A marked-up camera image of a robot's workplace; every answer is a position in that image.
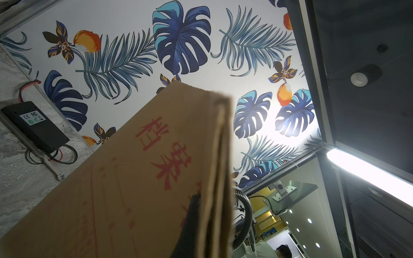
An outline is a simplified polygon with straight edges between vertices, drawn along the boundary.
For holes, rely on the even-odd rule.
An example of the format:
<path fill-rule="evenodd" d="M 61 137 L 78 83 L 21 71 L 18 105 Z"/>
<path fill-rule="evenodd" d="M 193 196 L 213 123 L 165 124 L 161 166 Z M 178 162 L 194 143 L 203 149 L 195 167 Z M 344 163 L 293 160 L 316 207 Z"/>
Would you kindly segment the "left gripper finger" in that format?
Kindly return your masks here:
<path fill-rule="evenodd" d="M 199 227 L 201 195 L 192 196 L 179 240 L 171 258 L 194 258 Z"/>

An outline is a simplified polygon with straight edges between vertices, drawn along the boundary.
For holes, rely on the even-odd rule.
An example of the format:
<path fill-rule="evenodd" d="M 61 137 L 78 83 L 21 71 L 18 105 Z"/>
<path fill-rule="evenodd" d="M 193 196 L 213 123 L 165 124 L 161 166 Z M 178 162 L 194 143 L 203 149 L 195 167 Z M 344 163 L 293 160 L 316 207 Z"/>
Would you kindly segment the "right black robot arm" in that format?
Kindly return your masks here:
<path fill-rule="evenodd" d="M 256 250 L 256 240 L 254 231 L 254 215 L 250 199 L 240 190 L 234 189 L 234 241 L 232 250 L 235 252 L 248 240 L 251 250 Z"/>

